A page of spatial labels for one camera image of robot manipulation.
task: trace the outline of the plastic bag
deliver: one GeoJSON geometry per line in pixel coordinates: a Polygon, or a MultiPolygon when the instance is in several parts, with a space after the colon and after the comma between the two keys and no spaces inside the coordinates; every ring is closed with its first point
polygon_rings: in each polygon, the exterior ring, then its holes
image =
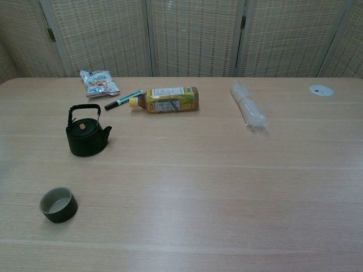
{"type": "Polygon", "coordinates": [[[268,134],[266,118],[250,97],[248,88],[235,81],[232,85],[232,96],[242,112],[246,127],[253,132],[258,131],[262,134],[268,134]]]}
{"type": "Polygon", "coordinates": [[[118,95],[120,93],[116,83],[112,81],[109,71],[87,72],[81,70],[79,75],[87,88],[87,97],[118,95]]]}

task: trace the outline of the marker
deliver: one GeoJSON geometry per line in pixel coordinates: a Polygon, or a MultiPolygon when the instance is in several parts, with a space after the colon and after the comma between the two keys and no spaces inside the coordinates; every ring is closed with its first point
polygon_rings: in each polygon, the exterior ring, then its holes
{"type": "Polygon", "coordinates": [[[131,97],[138,97],[138,96],[143,95],[144,93],[145,93],[144,90],[139,90],[137,92],[133,92],[130,95],[126,95],[124,97],[121,97],[120,99],[118,99],[118,100],[116,100],[116,101],[114,101],[114,102],[112,102],[112,103],[104,106],[104,109],[107,110],[107,111],[109,111],[110,109],[116,108],[119,105],[122,105],[122,104],[127,103],[131,97]]]}

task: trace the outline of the woven screen panel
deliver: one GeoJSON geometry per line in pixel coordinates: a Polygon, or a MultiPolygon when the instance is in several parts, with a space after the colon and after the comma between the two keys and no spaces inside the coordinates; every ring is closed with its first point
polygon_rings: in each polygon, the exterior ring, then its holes
{"type": "Polygon", "coordinates": [[[230,75],[237,0],[150,0],[156,75],[230,75]]]}
{"type": "Polygon", "coordinates": [[[354,2],[323,76],[363,78],[363,0],[354,2]]]}
{"type": "Polygon", "coordinates": [[[146,77],[146,18],[141,0],[51,0],[73,67],[146,77]]]}
{"type": "Polygon", "coordinates": [[[61,77],[39,3],[0,0],[0,33],[19,72],[25,77],[61,77]]]}
{"type": "Polygon", "coordinates": [[[18,76],[18,71],[11,57],[0,43],[0,84],[18,76]]]}
{"type": "Polygon", "coordinates": [[[315,77],[344,0],[255,0],[243,77],[315,77]]]}

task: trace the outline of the yellow bottle cap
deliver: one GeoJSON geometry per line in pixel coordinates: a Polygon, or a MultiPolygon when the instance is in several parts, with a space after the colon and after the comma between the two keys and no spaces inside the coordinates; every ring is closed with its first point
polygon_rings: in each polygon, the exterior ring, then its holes
{"type": "Polygon", "coordinates": [[[137,108],[138,107],[138,97],[131,97],[129,99],[129,104],[131,108],[137,108]]]}

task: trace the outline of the cup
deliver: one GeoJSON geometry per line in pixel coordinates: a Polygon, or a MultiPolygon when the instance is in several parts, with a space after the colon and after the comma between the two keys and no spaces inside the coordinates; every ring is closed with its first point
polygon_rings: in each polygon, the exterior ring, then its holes
{"type": "Polygon", "coordinates": [[[58,187],[41,198],[39,209],[53,223],[62,223],[73,217],[78,204],[70,189],[58,187]]]}

